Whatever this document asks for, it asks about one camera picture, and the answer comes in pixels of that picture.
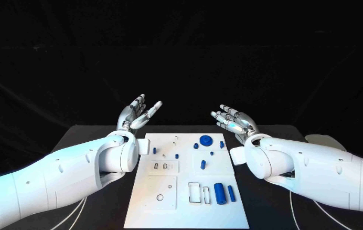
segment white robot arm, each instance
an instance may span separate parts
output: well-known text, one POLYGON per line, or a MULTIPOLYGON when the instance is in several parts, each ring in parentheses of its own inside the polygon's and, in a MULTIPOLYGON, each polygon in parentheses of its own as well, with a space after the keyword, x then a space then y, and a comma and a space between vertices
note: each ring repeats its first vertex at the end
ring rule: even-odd
POLYGON ((363 159, 332 147, 260 134, 246 114, 220 108, 226 112, 210 113, 217 126, 244 145, 230 150, 233 164, 246 163, 259 179, 322 204, 363 211, 363 159))
POLYGON ((54 151, 24 169, 0 176, 0 228, 74 203, 132 171, 149 143, 134 134, 159 106, 161 101, 141 114, 145 105, 139 95, 105 138, 54 151))

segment table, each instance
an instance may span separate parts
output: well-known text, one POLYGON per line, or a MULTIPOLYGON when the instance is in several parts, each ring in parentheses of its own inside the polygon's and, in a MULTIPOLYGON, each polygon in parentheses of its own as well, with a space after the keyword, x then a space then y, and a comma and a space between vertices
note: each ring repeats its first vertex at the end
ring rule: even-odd
MULTIPOLYGON (((115 126, 70 127, 53 151, 105 137, 113 129, 115 126)), ((291 125, 260 125, 259 129, 262 133, 266 133, 272 137, 305 141, 296 128, 291 125)), ((135 137, 144 138, 145 133, 223 133, 227 148, 231 149, 239 146, 234 134, 217 126, 144 126, 138 130, 135 137)), ((233 166, 233 169, 250 229, 296 229, 291 213, 288 190, 269 184, 265 180, 259 180, 244 164, 233 166)), ((123 228, 135 174, 136 167, 131 173, 126 173, 119 180, 87 197, 73 229, 123 228)), ((69 215, 76 205, 77 203, 56 210, 37 213, 2 229, 49 230, 69 215)), ((292 194, 292 206, 301 230, 344 229, 328 218, 308 198, 292 194)), ((360 229, 363 225, 363 212, 342 210, 325 205, 321 206, 347 227, 360 229)), ((69 229, 76 216, 77 212, 73 213, 57 229, 69 229)))

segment cable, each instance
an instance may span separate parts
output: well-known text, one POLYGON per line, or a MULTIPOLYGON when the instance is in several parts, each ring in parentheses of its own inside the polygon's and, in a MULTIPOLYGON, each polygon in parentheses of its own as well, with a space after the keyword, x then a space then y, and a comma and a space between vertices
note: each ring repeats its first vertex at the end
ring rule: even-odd
POLYGON ((76 208, 73 209, 73 211, 70 212, 70 214, 66 216, 66 218, 59 222, 59 224, 57 224, 50 230, 54 230, 54 229, 60 226, 60 224, 67 220, 67 218, 69 218, 69 217, 72 216, 72 214, 74 213, 77 207, 80 206, 83 200, 85 200, 85 199, 80 200, 80 202, 79 202, 76 208))
POLYGON ((322 209, 322 207, 319 206, 319 204, 315 202, 315 200, 312 200, 315 205, 319 207, 321 211, 325 213, 325 215, 347 229, 351 230, 351 228, 348 228, 347 226, 344 226, 334 218, 332 216, 325 212, 325 210, 322 209))
POLYGON ((70 230, 70 229, 72 229, 72 227, 73 227, 73 225, 74 225, 74 223, 76 223, 76 221, 77 221, 79 215, 80 215, 82 210, 83 210, 83 207, 85 207, 85 202, 83 202, 83 205, 82 205, 82 208, 80 208, 80 211, 79 211, 77 217, 74 218, 73 224, 70 225, 70 227, 69 227, 69 229, 67 229, 67 230, 70 230))
POLYGON ((293 222, 295 222, 295 225, 296 225, 296 219, 295 219, 293 208, 292 208, 291 191, 289 191, 289 206, 291 206, 291 212, 292 212, 293 222))

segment white board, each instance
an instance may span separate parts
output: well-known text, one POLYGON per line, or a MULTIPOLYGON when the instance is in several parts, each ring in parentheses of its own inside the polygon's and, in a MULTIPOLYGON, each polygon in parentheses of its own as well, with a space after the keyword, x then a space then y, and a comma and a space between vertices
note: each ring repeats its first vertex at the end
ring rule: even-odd
POLYGON ((223 134, 207 134, 213 139, 208 147, 198 143, 203 135, 145 135, 149 153, 139 158, 123 228, 249 228, 223 134), (152 148, 157 148, 157 154, 152 154, 152 148), (200 204, 188 202, 190 182, 200 184, 200 204), (223 184, 223 205, 216 203, 214 183, 223 184), (229 185, 236 202, 230 201, 229 185), (204 204, 204 186, 208 187, 210 205, 204 204))

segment blue cylinder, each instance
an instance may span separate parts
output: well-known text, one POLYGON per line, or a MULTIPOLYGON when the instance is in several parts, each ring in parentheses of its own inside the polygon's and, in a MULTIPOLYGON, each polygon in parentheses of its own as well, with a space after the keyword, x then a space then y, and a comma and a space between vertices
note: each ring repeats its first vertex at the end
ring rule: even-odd
POLYGON ((214 192, 216 192, 217 204, 223 205, 227 202, 227 200, 224 199, 224 189, 220 183, 214 184, 214 192))
POLYGON ((200 168, 201 168, 201 170, 206 169, 206 161, 204 160, 201 161, 200 168))
POLYGON ((231 186, 230 186, 230 185, 229 185, 229 196, 230 196, 230 201, 231 201, 231 202, 236 202, 234 193, 233 193, 233 190, 231 190, 231 186))
POLYGON ((200 144, 201 144, 203 146, 210 146, 211 143, 213 143, 213 139, 211 139, 210 136, 203 135, 203 136, 200 136, 198 142, 200 142, 200 144))

